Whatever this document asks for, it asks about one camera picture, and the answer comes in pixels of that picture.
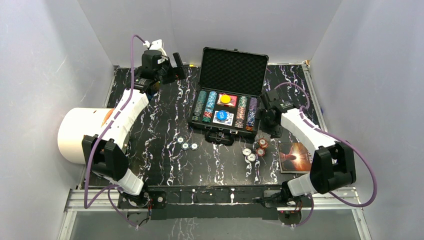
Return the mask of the red 5 chip stack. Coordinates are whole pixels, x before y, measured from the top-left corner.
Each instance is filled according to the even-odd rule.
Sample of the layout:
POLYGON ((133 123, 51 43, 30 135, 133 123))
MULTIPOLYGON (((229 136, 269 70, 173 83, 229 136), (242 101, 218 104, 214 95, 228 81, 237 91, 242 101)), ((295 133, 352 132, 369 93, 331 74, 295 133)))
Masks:
POLYGON ((265 138, 260 138, 260 139, 258 139, 257 142, 259 144, 259 147, 262 148, 262 149, 266 149, 269 146, 269 143, 265 138))

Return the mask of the red 5 chip single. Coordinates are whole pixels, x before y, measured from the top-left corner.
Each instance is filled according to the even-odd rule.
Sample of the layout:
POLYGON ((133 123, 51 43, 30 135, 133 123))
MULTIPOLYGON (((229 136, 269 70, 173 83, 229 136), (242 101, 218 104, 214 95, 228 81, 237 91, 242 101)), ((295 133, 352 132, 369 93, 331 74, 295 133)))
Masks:
POLYGON ((255 152, 256 152, 256 155, 259 157, 262 157, 266 154, 266 151, 263 148, 257 148, 255 152))

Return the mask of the red playing card deck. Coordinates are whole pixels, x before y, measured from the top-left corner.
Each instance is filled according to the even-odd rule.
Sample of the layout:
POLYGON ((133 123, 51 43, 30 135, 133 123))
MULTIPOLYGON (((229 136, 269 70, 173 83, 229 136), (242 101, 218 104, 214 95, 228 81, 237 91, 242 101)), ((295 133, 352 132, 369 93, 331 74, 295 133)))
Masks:
POLYGON ((225 106, 225 107, 235 108, 235 107, 236 107, 236 104, 237 104, 237 99, 238 99, 238 97, 237 97, 236 95, 220 93, 220 94, 218 95, 218 100, 217 100, 216 104, 217 104, 217 105, 219 105, 219 106, 225 106), (227 104, 223 104, 223 103, 221 103, 221 101, 220 101, 220 97, 221 97, 222 95, 229 95, 229 96, 231 97, 231 102, 230 102, 230 103, 227 103, 227 104))

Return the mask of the blue small blind button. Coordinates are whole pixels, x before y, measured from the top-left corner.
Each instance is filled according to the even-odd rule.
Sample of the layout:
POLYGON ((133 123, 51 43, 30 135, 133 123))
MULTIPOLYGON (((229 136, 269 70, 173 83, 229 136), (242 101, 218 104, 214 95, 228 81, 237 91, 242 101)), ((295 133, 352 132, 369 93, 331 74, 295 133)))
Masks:
POLYGON ((220 110, 216 113, 216 118, 220 121, 224 121, 228 119, 228 113, 225 110, 220 110))

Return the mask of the blue playing card deck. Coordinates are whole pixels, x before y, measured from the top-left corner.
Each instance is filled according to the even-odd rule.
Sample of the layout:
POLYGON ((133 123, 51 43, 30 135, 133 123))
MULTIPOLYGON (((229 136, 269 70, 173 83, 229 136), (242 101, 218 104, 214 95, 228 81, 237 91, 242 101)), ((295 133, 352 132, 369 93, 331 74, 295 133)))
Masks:
POLYGON ((234 120, 234 114, 226 110, 217 110, 214 112, 212 122, 214 124, 220 124, 225 126, 232 126, 234 120))

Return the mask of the yellow round button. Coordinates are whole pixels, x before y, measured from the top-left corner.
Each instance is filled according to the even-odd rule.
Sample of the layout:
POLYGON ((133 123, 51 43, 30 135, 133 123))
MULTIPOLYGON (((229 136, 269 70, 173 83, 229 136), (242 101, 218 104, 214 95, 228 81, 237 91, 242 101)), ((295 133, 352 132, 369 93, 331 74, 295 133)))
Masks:
POLYGON ((226 94, 223 94, 221 97, 220 97, 220 102, 221 103, 223 103, 223 104, 228 104, 228 103, 230 103, 231 102, 231 97, 229 96, 229 95, 226 95, 226 94))

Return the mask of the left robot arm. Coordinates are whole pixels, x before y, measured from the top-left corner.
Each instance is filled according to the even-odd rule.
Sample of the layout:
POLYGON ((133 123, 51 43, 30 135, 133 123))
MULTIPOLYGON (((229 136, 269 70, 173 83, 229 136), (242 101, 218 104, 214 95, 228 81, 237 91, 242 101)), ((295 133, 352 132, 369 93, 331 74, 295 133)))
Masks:
POLYGON ((83 136, 81 145, 86 163, 85 181, 94 173, 108 180, 115 188, 130 195, 137 208, 149 203, 149 194, 143 191, 144 182, 129 168, 124 145, 140 113, 151 98, 166 85, 186 78, 179 52, 172 54, 176 65, 160 50, 148 49, 141 56, 141 66, 131 69, 131 85, 126 89, 109 118, 98 133, 83 136))

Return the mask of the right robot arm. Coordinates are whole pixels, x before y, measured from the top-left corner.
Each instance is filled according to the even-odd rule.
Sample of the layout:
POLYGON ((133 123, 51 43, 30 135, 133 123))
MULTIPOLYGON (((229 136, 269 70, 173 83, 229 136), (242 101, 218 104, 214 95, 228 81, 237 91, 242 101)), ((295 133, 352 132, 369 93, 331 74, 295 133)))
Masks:
POLYGON ((295 207, 304 195, 326 194, 356 182, 354 151, 347 144, 321 132, 292 103, 283 104, 277 91, 260 95, 260 129, 271 138, 291 132, 312 155, 311 169, 300 177, 282 183, 278 199, 295 207))

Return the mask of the purple and blue chip row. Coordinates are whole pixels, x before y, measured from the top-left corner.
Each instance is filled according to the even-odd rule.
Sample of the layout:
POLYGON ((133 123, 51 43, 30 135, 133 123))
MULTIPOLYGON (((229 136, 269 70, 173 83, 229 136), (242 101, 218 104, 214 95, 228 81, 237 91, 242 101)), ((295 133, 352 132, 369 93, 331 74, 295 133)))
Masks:
POLYGON ((258 100, 252 97, 249 101, 249 106, 248 106, 248 113, 247 113, 247 120, 246 120, 246 127, 245 127, 247 131, 252 131, 255 125, 257 105, 258 105, 258 100))

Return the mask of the green and orange chip row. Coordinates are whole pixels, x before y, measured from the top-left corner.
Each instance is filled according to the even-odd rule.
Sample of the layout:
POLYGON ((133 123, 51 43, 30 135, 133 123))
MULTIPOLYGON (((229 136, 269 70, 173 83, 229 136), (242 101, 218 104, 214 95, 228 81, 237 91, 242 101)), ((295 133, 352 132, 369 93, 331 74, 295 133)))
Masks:
POLYGON ((234 127, 242 129, 246 123, 246 109, 247 109, 248 98, 241 96, 237 105, 237 112, 234 127))

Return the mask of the black poker chip case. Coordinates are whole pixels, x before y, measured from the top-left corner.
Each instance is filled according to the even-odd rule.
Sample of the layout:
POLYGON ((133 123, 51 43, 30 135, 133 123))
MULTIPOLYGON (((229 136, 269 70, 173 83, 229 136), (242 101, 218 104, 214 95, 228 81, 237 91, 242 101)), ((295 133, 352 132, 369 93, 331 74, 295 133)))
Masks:
POLYGON ((269 57, 266 54, 205 47, 202 51, 198 92, 189 115, 189 126, 203 131, 205 140, 210 143, 231 146, 237 137, 254 139, 259 130, 259 96, 262 92, 268 61, 269 57), (199 121, 193 121, 192 116, 200 91, 205 91, 207 97, 199 121), (213 115, 211 122, 203 122, 203 114, 211 91, 217 92, 213 115), (237 96, 236 106, 218 105, 219 94, 237 96), (246 122, 243 128, 234 127, 238 103, 240 97, 243 96, 248 98, 245 112, 246 122, 250 99, 257 99, 255 123, 252 131, 246 130, 246 122), (234 114, 232 126, 213 123, 215 111, 221 110, 234 114))

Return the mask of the dark hardcover book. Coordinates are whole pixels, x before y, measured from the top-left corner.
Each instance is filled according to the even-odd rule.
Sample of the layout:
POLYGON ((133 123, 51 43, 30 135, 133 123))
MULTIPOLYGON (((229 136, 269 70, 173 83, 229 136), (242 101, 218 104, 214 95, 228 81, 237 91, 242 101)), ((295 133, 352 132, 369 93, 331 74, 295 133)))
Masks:
POLYGON ((278 156, 282 174, 307 174, 311 170, 312 155, 302 143, 279 143, 278 156))

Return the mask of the light blue chip stack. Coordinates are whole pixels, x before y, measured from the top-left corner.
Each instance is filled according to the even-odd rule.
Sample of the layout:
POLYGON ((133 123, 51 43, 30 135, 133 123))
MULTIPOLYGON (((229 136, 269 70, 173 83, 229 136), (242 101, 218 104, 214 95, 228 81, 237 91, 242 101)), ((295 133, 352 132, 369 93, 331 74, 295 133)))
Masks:
POLYGON ((215 103, 216 103, 216 98, 217 98, 217 92, 215 91, 210 91, 207 101, 206 101, 206 109, 214 109, 215 107, 215 103))

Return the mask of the red and green chip stack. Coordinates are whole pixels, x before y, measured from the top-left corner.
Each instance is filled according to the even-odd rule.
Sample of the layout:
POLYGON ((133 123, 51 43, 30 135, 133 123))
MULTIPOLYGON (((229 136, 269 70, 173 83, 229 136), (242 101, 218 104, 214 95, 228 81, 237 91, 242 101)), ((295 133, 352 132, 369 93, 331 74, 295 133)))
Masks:
POLYGON ((213 110, 210 108, 206 108, 203 112, 202 121, 205 123, 210 123, 213 116, 213 110))

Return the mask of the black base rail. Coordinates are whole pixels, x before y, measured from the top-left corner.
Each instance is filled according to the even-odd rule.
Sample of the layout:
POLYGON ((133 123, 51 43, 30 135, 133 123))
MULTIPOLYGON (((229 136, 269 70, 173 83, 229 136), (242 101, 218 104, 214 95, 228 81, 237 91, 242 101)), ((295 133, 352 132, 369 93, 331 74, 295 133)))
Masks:
POLYGON ((140 197, 122 193, 118 207, 138 211, 151 208, 152 220, 182 218, 261 218, 284 224, 301 222, 312 206, 307 196, 283 200, 279 185, 150 186, 140 197))

